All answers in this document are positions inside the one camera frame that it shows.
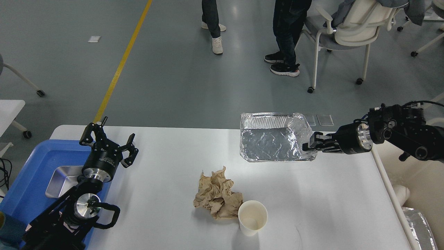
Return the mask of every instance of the gray jacket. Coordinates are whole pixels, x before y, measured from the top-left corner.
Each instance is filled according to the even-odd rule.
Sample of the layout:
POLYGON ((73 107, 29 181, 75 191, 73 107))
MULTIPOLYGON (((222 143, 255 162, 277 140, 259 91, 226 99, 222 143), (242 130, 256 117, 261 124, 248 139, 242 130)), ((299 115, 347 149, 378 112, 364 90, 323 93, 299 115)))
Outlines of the gray jacket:
MULTIPOLYGON (((384 7, 389 8, 403 8, 407 17, 414 24, 422 25, 422 20, 425 14, 425 3, 424 0, 376 0, 384 7)), ((344 0, 339 5, 338 10, 332 14, 332 26, 336 27, 344 22, 347 14, 349 13, 351 7, 355 0, 344 0)))

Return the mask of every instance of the shoe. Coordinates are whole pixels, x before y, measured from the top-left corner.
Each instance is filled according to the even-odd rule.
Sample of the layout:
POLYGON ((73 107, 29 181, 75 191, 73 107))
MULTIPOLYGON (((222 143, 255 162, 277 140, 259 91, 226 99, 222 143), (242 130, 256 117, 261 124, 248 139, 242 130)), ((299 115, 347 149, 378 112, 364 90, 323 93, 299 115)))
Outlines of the shoe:
POLYGON ((264 60, 269 63, 284 63, 284 54, 278 51, 274 54, 266 55, 264 60))
POLYGON ((283 63, 278 63, 271 65, 270 70, 276 75, 297 77, 299 76, 299 65, 300 64, 296 64, 293 67, 289 67, 283 63))
MULTIPOLYGON (((206 23, 202 22, 202 28, 208 29, 208 25, 206 23)), ((226 31, 226 26, 225 25, 219 24, 219 28, 221 28, 221 32, 222 31, 226 31)))
POLYGON ((223 53, 221 36, 218 38, 213 38, 213 53, 216 55, 220 55, 223 53))

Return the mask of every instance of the robotic arm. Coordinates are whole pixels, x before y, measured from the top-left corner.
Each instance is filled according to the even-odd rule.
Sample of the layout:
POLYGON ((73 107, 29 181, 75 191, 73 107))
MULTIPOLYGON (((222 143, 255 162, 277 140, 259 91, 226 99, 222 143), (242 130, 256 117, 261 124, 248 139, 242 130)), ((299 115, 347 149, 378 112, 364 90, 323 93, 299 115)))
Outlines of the robotic arm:
POLYGON ((119 163, 125 168, 132 165, 139 150, 133 144, 135 134, 123 146, 108 139, 103 131, 106 120, 107 117, 100 125, 90 123, 85 128, 79 143, 90 146, 91 153, 82 175, 77 177, 78 184, 31 221, 31 228, 22 237, 26 242, 22 250, 83 250, 86 246, 82 241, 93 227, 109 229, 116 224, 120 208, 101 202, 97 193, 105 182, 112 181, 119 163), (127 158, 123 158, 124 151, 129 151, 127 158), (113 211, 110 223, 97 222, 100 210, 113 211))
POLYGON ((421 161, 444 162, 444 128, 426 125, 424 111, 418 105, 424 102, 433 103, 381 104, 379 108, 371 108, 362 119, 341 126, 336 133, 314 132, 310 141, 302 145, 302 150, 355 154, 370 151, 373 143, 388 141, 404 151, 399 156, 400 161, 413 156, 421 161))

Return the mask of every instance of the white sneaker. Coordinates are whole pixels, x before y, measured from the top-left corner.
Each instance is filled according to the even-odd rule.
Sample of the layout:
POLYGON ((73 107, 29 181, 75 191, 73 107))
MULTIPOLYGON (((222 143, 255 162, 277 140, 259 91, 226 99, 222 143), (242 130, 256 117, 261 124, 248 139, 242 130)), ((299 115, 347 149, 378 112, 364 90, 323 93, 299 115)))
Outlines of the white sneaker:
POLYGON ((218 38, 213 38, 213 53, 216 55, 220 55, 223 53, 221 36, 218 38))
MULTIPOLYGON (((208 29, 208 25, 206 23, 202 22, 202 28, 208 29)), ((221 28, 221 32, 222 31, 226 31, 226 26, 225 25, 219 24, 219 28, 221 28)))

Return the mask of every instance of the gray floor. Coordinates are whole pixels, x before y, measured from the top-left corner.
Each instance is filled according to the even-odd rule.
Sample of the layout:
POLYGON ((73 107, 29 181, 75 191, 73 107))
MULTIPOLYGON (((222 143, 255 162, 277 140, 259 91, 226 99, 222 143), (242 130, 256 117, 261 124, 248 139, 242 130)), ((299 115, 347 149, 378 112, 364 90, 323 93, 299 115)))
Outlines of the gray floor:
MULTIPOLYGON (((314 0, 329 13, 338 1, 314 0)), ((0 76, 0 98, 25 100, 17 121, 33 132, 26 140, 9 128, 1 142, 13 142, 4 155, 13 162, 12 180, 32 149, 62 124, 91 122, 119 65, 146 1, 97 0, 2 1, 0 53, 40 86, 44 98, 8 69, 0 76), (90 44, 90 36, 102 36, 90 44)), ((364 48, 319 57, 318 86, 306 92, 313 77, 314 45, 301 37, 296 78, 277 76, 263 56, 275 52, 274 2, 218 2, 224 54, 211 51, 211 37, 200 28, 199 0, 153 0, 131 54, 111 96, 108 125, 239 128, 242 112, 331 114, 335 131, 362 117, 370 107, 430 100, 444 91, 444 43, 419 56, 410 52, 438 36, 442 22, 382 31, 372 44, 368 75, 355 85, 364 48)), ((441 115, 431 109, 430 117, 441 115)))

